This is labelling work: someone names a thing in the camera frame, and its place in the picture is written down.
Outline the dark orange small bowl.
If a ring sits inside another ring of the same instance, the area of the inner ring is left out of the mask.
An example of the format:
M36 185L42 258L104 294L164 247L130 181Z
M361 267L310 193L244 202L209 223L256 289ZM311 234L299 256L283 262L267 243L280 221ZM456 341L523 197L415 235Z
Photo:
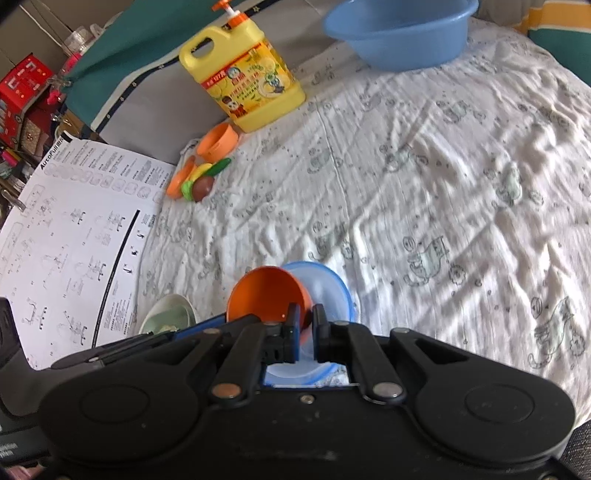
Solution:
M226 305L226 320L256 315L263 322L283 323L290 303L301 309L301 345L311 340L312 301L308 289L287 270L263 266L245 274L233 287Z

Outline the translucent blue bowl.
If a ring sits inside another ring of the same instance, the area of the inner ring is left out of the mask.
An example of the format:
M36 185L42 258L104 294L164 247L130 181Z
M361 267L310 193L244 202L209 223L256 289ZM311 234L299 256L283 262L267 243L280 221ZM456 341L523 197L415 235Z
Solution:
M283 265L307 289L312 303L322 304L329 321L356 322L356 311L349 289L329 267L310 261ZM335 363L318 363L314 357L311 326L301 331L297 363L273 364L266 368L264 384L272 387L311 387L329 385L338 371Z

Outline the white round plate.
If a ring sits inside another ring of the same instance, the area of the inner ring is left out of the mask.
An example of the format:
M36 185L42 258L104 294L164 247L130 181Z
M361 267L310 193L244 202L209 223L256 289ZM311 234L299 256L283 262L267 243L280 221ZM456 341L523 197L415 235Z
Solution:
M158 300L141 323L139 334L175 332L194 326L193 306L182 295L168 294Z

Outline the green square plate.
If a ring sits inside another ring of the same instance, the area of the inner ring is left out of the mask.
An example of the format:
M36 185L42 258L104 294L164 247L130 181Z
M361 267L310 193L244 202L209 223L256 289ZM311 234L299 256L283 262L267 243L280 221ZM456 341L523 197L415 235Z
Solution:
M187 328L190 320L190 312L184 306L175 306L151 317L149 330L154 334L175 332Z

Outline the green toy vegetable piece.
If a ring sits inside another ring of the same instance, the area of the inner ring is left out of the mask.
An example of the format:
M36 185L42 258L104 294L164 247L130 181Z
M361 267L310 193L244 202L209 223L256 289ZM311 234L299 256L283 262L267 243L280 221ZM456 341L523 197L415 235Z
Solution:
M190 201L190 202L193 200L192 187L193 187L193 181L190 181L190 180L184 181L183 184L181 185L182 197L185 200Z

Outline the toy cucumber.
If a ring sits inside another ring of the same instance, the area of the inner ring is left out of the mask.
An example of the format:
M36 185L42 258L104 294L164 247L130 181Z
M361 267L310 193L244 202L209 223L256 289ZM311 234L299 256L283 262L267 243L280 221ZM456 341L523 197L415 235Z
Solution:
M223 158L219 161L217 161L216 163L214 163L211 168L209 168L208 170L206 170L204 172L204 176L207 177L215 177L216 175L218 175L219 173L221 173L225 168L228 168L228 166L231 163L231 159L230 158Z

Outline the orange toy pan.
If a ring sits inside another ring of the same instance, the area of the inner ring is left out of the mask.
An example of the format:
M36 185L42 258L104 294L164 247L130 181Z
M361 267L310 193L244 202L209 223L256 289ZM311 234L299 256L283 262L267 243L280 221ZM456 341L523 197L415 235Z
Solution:
M195 157L189 156L176 174L173 175L166 189L166 196L172 200L177 200L182 197L181 186L195 165Z

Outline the toy banana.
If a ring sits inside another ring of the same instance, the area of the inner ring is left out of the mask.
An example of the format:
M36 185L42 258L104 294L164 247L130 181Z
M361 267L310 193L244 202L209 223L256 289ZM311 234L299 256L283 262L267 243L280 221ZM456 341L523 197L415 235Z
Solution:
M212 164L211 163L202 163L202 164L199 164L199 165L195 165L193 167L193 169L191 170L189 176L187 177L187 181L188 182L194 182L194 181L196 181L202 175L204 175L205 173L207 173L207 171L209 169L211 169L211 167L212 167Z

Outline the white patterned table cloth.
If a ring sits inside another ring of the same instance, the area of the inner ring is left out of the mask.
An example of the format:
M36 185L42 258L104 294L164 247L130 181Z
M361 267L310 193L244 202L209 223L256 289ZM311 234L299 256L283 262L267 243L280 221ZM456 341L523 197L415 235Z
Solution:
M199 203L165 201L137 312L176 293L221 312L261 265L339 274L377 334L408 327L543 376L590 417L590 89L475 20L467 50L381 73L335 44L308 100L247 135Z

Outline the white instruction sheet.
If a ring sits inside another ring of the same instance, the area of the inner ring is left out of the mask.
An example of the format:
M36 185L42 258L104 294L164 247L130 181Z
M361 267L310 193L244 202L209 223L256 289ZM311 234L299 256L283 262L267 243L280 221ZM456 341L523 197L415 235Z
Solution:
M1 229L1 295L36 370L131 335L140 260L174 166L62 137Z

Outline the orange toy pot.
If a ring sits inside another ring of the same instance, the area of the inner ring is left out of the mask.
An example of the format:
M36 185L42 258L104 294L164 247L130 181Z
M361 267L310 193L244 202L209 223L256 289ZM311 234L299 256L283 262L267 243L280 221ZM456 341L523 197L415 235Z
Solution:
M202 137L197 145L197 156L205 163L216 163L238 145L238 132L229 123L221 123Z

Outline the yellow detergent jug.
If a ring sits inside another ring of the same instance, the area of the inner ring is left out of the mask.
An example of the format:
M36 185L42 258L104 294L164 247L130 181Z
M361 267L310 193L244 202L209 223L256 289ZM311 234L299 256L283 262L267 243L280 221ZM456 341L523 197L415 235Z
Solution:
M228 28L207 26L178 52L193 80L246 133L300 107L304 90L263 30L228 1L212 9L226 13Z

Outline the teal and grey blanket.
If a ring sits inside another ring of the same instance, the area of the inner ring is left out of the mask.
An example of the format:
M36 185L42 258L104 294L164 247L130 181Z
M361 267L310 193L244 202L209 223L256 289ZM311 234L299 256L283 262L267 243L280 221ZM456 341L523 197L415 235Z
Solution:
M481 1L477 18L512 27L590 79L587 1ZM208 1L135 1L69 73L67 108L104 141L176 163L186 141L224 119L177 58L209 23Z

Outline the large blue plastic basin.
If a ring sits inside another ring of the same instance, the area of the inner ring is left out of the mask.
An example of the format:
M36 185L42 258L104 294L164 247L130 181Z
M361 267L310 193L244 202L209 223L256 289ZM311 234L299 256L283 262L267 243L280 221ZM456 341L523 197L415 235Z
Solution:
M418 70L462 53L478 7L469 0L346 1L325 16L324 30L377 70Z

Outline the red toy box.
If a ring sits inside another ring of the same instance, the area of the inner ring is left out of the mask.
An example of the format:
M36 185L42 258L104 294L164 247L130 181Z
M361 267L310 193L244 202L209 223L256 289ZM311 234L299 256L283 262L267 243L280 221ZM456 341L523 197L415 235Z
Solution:
M16 148L27 111L49 86L51 69L32 53L1 79L1 140Z

